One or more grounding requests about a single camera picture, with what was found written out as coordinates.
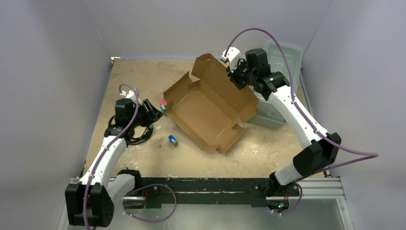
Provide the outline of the brown cardboard box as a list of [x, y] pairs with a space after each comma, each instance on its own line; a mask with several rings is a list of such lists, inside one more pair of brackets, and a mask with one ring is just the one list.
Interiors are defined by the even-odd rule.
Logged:
[[257, 115], [258, 97], [239, 90], [212, 54], [196, 58], [191, 71], [163, 93], [169, 116], [201, 149], [227, 153]]

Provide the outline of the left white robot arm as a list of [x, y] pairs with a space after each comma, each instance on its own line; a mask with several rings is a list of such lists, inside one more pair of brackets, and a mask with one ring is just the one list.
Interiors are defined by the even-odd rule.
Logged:
[[79, 181], [65, 190], [67, 217], [70, 225], [108, 227], [113, 219], [114, 205], [127, 193], [137, 196], [143, 183], [137, 170], [122, 170], [113, 181], [110, 176], [129, 143], [135, 128], [149, 128], [163, 113], [148, 99], [123, 98], [115, 103], [115, 115], [104, 132], [100, 151]]

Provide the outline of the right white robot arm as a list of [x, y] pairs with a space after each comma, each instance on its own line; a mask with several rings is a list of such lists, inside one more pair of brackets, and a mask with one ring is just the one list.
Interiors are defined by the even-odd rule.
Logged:
[[292, 83], [281, 72], [271, 71], [264, 49], [251, 49], [242, 57], [237, 48], [231, 47], [221, 59], [229, 63], [226, 71], [231, 82], [240, 90], [250, 86], [261, 94], [292, 127], [302, 147], [290, 164], [270, 174], [264, 194], [280, 195], [293, 182], [335, 162], [338, 153], [335, 145], [341, 143], [341, 137], [317, 123], [296, 97]]

